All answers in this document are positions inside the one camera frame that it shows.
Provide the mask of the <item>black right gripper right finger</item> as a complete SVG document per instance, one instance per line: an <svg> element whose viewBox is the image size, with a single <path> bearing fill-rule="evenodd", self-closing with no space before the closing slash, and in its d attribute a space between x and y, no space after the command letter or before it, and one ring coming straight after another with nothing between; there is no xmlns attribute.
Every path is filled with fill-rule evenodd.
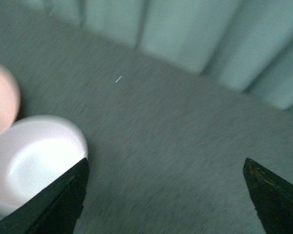
<svg viewBox="0 0 293 234"><path fill-rule="evenodd" d="M243 176L265 233L293 234L293 185L249 157Z"/></svg>

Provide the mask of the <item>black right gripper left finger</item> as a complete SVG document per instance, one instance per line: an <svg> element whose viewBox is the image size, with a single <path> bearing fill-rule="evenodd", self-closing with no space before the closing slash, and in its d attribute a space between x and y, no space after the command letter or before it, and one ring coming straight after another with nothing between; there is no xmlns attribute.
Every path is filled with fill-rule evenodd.
<svg viewBox="0 0 293 234"><path fill-rule="evenodd" d="M89 177L83 158L0 221L0 234L71 234L83 210Z"/></svg>

